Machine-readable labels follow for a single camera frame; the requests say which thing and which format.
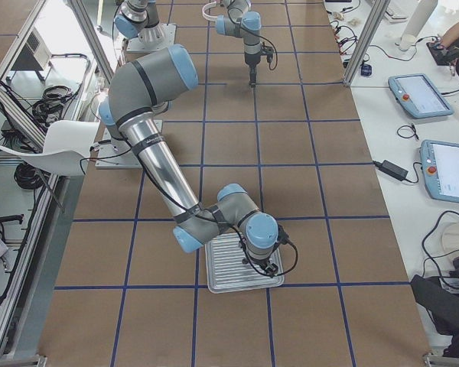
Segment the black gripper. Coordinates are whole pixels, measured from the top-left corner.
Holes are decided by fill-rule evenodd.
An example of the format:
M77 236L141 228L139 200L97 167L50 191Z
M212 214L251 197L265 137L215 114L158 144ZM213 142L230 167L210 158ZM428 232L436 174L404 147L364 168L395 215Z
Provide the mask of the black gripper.
M273 71L275 67L272 66L272 61L274 60L275 53L258 53L258 54L244 53L245 63L249 67L249 85L250 86L256 86L257 65L260 63L262 57L265 57L265 60L269 66L269 69Z
M255 261L254 259L245 257L242 259L243 265L249 265L250 268L257 274L265 277L276 277L278 276L278 266L271 263L269 260Z

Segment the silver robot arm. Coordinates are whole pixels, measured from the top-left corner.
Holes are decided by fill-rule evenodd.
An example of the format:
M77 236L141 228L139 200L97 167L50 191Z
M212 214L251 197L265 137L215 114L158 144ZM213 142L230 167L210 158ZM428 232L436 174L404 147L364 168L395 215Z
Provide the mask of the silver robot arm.
M157 107L198 85L186 48L174 44L126 63L115 72L100 114L115 139L124 141L155 185L177 223L174 236L187 252L228 229L239 236L246 261L258 274L281 275L271 263L282 242L275 218L260 210L237 183L226 185L217 202L204 208L195 196L165 137L154 123Z
M213 22L218 34L243 40L243 54L249 67L249 85L257 82L257 65L265 57L268 64L277 61L271 41L261 35L261 17L251 10L250 1L213 1L205 4L202 17ZM155 1L123 1L113 18L113 25L125 38L125 51L150 54L174 44L175 24L160 22Z

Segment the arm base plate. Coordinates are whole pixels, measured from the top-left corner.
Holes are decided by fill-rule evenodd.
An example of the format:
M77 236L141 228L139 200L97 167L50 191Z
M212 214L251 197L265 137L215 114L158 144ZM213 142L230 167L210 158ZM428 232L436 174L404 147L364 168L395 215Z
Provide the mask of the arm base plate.
M127 41L124 51L128 54L150 54L174 44L176 24L158 23L144 28L137 37Z

